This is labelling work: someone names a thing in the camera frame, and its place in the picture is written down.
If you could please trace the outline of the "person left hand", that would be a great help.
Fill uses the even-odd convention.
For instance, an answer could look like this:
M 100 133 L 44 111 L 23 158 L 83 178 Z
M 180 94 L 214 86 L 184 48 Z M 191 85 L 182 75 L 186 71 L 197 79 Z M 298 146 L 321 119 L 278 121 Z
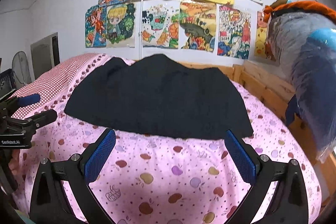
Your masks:
M 9 161 L 9 169 L 11 170 L 11 173 L 15 177 L 19 177 L 21 173 L 21 166 L 20 166 L 20 150 L 14 149 L 11 153 L 11 159 Z

